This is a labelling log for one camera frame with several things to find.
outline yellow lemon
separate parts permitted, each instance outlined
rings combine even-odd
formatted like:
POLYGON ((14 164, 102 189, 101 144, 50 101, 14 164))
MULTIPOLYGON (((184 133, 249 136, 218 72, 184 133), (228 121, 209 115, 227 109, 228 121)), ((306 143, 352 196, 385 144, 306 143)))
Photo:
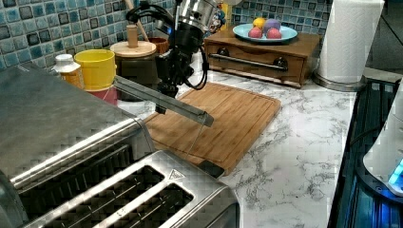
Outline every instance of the yellow lemon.
POLYGON ((253 21, 253 27, 258 27, 259 29, 262 29, 265 22, 266 20, 264 18, 258 17, 253 21))

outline stainless steel toaster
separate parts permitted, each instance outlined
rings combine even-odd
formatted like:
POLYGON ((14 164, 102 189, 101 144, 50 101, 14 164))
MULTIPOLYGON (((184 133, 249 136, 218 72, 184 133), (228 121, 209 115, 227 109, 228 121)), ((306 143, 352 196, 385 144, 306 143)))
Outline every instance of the stainless steel toaster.
POLYGON ((0 72, 1 227, 239 227, 233 191, 33 64, 0 72))

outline jar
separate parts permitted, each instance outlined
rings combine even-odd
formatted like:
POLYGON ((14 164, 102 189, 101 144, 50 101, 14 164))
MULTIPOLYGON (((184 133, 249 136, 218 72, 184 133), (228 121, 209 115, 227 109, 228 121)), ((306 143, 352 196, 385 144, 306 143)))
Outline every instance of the jar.
POLYGON ((66 82, 84 89, 81 66, 74 62, 72 55, 61 54, 56 56, 56 66, 52 69, 60 73, 60 76, 66 82))

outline drawer handle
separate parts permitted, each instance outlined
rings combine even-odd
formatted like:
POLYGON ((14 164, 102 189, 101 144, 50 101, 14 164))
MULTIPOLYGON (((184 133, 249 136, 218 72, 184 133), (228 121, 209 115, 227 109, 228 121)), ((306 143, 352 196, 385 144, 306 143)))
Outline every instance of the drawer handle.
POLYGON ((267 65, 267 64, 252 62, 249 60, 242 60, 242 59, 230 57, 229 51, 227 48, 219 48, 219 50, 217 51, 217 54, 209 54, 208 56, 211 58, 219 59, 219 60, 228 60, 228 61, 233 61, 233 62, 237 62, 237 63, 257 66, 257 67, 266 67, 266 68, 276 69, 276 70, 280 70, 280 71, 288 70, 288 62, 287 62, 287 60, 285 60, 282 57, 275 59, 275 61, 273 61, 272 65, 267 65))

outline kitchen counter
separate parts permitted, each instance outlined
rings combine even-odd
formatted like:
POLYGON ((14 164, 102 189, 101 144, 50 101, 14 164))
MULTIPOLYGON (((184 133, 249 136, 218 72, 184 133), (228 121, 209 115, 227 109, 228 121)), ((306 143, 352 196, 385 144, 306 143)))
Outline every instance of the kitchen counter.
MULTIPOLYGON (((202 76, 199 56, 193 68, 195 84, 202 76)), ((295 89, 215 71, 209 71, 208 81, 281 101, 275 119, 234 171, 221 178, 239 197, 241 227, 326 227, 355 93, 332 91, 310 80, 295 89)), ((188 89, 181 86, 179 95, 188 89)), ((118 106, 144 119, 155 105, 118 106)))

